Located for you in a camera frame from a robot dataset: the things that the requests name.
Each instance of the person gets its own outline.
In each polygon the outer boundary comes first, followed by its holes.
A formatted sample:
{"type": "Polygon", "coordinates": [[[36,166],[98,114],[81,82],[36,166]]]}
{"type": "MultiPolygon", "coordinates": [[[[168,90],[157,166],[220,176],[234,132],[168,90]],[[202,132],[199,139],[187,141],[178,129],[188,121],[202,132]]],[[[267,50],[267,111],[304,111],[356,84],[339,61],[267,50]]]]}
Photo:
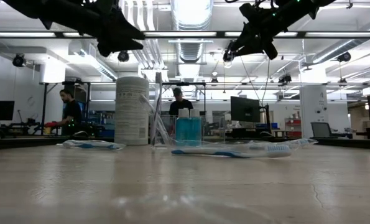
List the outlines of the person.
{"type": "Polygon", "coordinates": [[[183,99],[183,94],[182,94],[182,91],[180,90],[180,88],[173,89],[173,95],[174,95],[176,101],[171,103],[171,105],[170,105],[170,112],[169,113],[170,113],[171,116],[178,116],[179,109],[184,109],[184,108],[193,109],[192,102],[190,102],[186,99],[183,99]]]}
{"type": "MultiPolygon", "coordinates": [[[[60,90],[60,97],[62,101],[66,104],[63,111],[63,119],[59,122],[51,122],[45,124],[45,127],[55,127],[55,126],[66,126],[70,123],[79,124],[81,123],[82,115],[80,105],[75,101],[72,93],[68,90],[60,90]]],[[[67,133],[65,128],[62,129],[62,134],[67,133]]]]}

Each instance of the table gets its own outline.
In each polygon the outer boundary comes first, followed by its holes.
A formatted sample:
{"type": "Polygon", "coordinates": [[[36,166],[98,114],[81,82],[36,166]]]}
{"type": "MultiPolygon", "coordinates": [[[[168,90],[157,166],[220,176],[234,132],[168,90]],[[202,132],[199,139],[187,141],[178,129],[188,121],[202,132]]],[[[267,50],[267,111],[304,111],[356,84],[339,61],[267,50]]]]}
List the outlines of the table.
{"type": "Polygon", "coordinates": [[[149,147],[0,150],[0,223],[128,223],[112,202],[145,195],[201,195],[285,223],[370,223],[370,150],[313,146],[254,160],[149,147]]]}

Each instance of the laptop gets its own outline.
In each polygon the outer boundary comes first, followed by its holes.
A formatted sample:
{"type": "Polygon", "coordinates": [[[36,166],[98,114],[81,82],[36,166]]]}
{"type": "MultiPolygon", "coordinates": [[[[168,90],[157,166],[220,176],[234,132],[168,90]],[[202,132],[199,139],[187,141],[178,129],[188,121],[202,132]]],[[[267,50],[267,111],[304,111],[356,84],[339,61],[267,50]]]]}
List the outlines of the laptop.
{"type": "Polygon", "coordinates": [[[314,138],[330,138],[330,139],[336,139],[338,137],[335,137],[331,133],[330,125],[326,122],[311,122],[312,125],[312,131],[313,131],[313,137],[314,138]]]}

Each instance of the toothbrush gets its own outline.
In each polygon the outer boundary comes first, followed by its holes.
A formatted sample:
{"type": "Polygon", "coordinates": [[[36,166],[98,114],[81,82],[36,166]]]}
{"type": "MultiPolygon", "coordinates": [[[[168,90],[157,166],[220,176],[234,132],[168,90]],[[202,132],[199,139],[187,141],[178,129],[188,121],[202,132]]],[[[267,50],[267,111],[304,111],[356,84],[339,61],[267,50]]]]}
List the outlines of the toothbrush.
{"type": "Polygon", "coordinates": [[[118,149],[120,148],[119,146],[115,144],[95,144],[95,143],[87,143],[87,142],[79,142],[78,144],[72,143],[72,142],[64,142],[63,146],[65,148],[71,148],[71,147],[80,147],[82,149],[118,149]]]}
{"type": "Polygon", "coordinates": [[[198,154],[198,155],[210,155],[210,156],[228,156],[232,158],[280,158],[291,156],[291,150],[286,145],[272,145],[265,148],[265,153],[251,154],[236,151],[221,151],[214,149],[176,149],[171,151],[172,154],[186,155],[186,154],[198,154]]]}

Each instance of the container lid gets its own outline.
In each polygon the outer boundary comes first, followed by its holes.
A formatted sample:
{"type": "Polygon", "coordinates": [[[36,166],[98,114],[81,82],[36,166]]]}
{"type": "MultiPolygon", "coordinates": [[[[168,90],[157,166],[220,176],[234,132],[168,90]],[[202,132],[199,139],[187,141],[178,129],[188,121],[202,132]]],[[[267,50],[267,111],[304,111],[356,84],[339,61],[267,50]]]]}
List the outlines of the container lid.
{"type": "Polygon", "coordinates": [[[188,108],[179,109],[178,117],[179,118],[188,118],[189,117],[189,109],[188,108]]]}
{"type": "Polygon", "coordinates": [[[190,117],[191,118],[199,118],[200,117],[200,111],[198,109],[191,109],[190,110],[190,117]]]}

